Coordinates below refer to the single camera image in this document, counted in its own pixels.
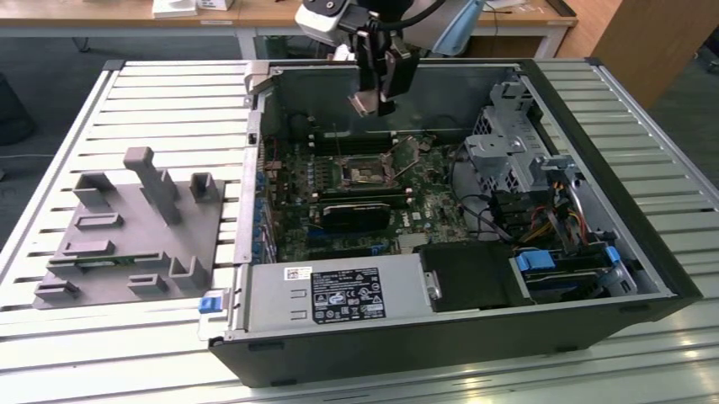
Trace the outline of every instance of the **desk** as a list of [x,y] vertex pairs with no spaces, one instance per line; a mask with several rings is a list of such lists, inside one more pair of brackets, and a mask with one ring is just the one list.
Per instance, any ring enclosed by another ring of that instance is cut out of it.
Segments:
[[[239,47],[245,59],[257,59],[255,38],[269,35],[303,35],[295,24],[299,0],[273,3],[268,0],[243,0],[239,13]],[[533,11],[512,14],[484,13],[477,21],[472,36],[539,36],[541,43],[535,57],[553,57],[565,31],[576,25],[575,17],[561,17],[545,0],[529,0]]]
[[[241,55],[257,58],[255,38],[301,35],[297,0],[236,0],[228,11],[197,10],[176,19],[152,18],[151,0],[2,0],[0,37],[235,36]],[[537,36],[537,57],[552,57],[576,18],[560,17],[544,0],[527,13],[496,14],[497,36]],[[495,35],[495,16],[484,13],[473,35]]]
[[152,0],[2,0],[0,37],[235,36],[240,1],[228,11],[153,19]]

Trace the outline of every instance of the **cable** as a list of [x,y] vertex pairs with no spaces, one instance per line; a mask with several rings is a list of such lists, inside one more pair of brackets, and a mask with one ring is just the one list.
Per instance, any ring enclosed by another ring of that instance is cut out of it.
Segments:
[[537,214],[539,212],[544,210],[544,207],[543,206],[539,206],[536,209],[535,209],[535,212],[531,214],[531,230],[535,230],[535,219],[537,218]]
[[395,23],[383,23],[377,21],[375,28],[377,31],[399,31],[405,29],[419,23],[423,19],[431,16],[431,14],[437,11],[437,8],[445,3],[445,0],[436,0],[428,8],[425,8],[415,17],[404,19],[403,21],[396,21]]
[[488,7],[492,8],[491,13],[495,16],[495,37],[492,38],[492,45],[489,46],[489,57],[495,57],[496,37],[499,36],[499,21],[496,19],[496,14],[499,14],[500,12],[496,11],[496,8],[489,3],[484,4],[487,4]]
[[457,196],[457,192],[455,191],[455,188],[453,188],[453,169],[457,165],[457,156],[459,156],[459,152],[461,151],[461,149],[464,148],[464,142],[459,145],[457,147],[457,150],[455,151],[453,153],[453,158],[452,158],[452,166],[449,167],[449,177],[448,177],[448,182],[449,182],[449,190],[452,191],[452,197],[455,198],[455,200],[457,201],[459,203],[459,206],[464,209],[464,212],[467,212],[469,215],[472,215],[473,217],[476,217],[487,226],[489,226],[492,228],[492,230],[496,232],[496,235],[505,241],[505,242],[515,242],[515,238],[496,225],[496,223],[493,223],[488,218],[485,218],[484,216],[481,216],[479,213],[476,213],[473,210],[468,209],[465,207],[465,205],[461,203],[461,199],[459,198]]
[[461,201],[461,200],[464,200],[467,198],[476,198],[476,199],[481,200],[483,202],[488,202],[491,200],[491,198],[488,196],[485,196],[485,195],[467,194],[461,198],[459,198],[459,201]]
[[[480,210],[480,218],[484,217],[484,216],[481,216],[484,214],[484,212],[489,212],[489,208],[484,208],[483,210]],[[479,238],[481,233],[496,234],[496,231],[481,230],[481,220],[476,221],[476,229],[477,229],[477,238]]]
[[16,154],[14,156],[0,156],[0,158],[22,158],[22,157],[55,157],[53,154]]
[[544,225],[541,227],[539,227],[533,232],[531,232],[529,234],[524,235],[519,241],[521,243],[524,242],[528,242],[531,241],[532,239],[543,236],[551,229],[552,229],[552,224],[549,222],[544,223]]
[[576,214],[573,210],[568,210],[569,216],[576,220],[576,224],[580,227],[580,237],[584,244],[588,244],[587,241],[587,222],[584,221],[584,218]]

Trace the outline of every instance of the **white table leg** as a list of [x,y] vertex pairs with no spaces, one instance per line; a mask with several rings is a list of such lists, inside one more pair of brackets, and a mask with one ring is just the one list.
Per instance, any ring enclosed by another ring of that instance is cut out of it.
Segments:
[[548,59],[555,57],[567,30],[568,28],[564,26],[557,26],[555,29],[551,29],[549,33],[541,39],[541,43],[539,44],[537,53],[535,54],[537,59]]
[[237,36],[241,58],[247,61],[256,60],[257,49],[255,47],[255,38],[257,37],[257,30],[255,28],[237,28],[235,32],[235,36]]

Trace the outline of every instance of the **barcode sticker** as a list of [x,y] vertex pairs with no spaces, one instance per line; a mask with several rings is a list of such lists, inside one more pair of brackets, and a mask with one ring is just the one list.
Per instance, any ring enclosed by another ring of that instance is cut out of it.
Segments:
[[307,280],[312,275],[312,267],[284,268],[284,280]]

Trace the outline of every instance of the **gray plastic stand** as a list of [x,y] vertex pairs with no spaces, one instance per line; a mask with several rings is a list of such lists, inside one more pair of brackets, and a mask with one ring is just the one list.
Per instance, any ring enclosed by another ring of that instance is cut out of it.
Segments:
[[199,297],[209,289],[224,182],[196,173],[175,183],[152,159],[148,147],[124,154],[141,185],[113,185],[104,173],[80,176],[81,203],[34,308]]

